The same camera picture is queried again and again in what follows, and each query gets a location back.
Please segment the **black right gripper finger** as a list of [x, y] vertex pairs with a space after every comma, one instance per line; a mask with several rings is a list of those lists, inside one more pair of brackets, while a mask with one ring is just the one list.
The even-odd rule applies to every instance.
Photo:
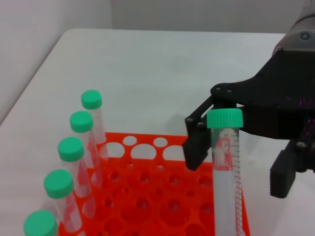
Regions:
[[290, 141], [270, 169], [270, 195], [286, 198], [296, 173], [315, 170], [315, 143]]
[[211, 147], [211, 131], [207, 128], [207, 116], [204, 114], [213, 105], [213, 98], [207, 98], [194, 112], [185, 118], [187, 139], [182, 147], [189, 170], [197, 170], [208, 155]]

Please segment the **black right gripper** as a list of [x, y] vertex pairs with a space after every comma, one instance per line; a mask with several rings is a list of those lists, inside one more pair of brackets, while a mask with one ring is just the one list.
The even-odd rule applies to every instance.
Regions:
[[315, 118], [315, 54], [278, 51], [252, 78], [217, 84], [211, 95], [216, 107], [242, 106], [242, 131], [297, 138]]

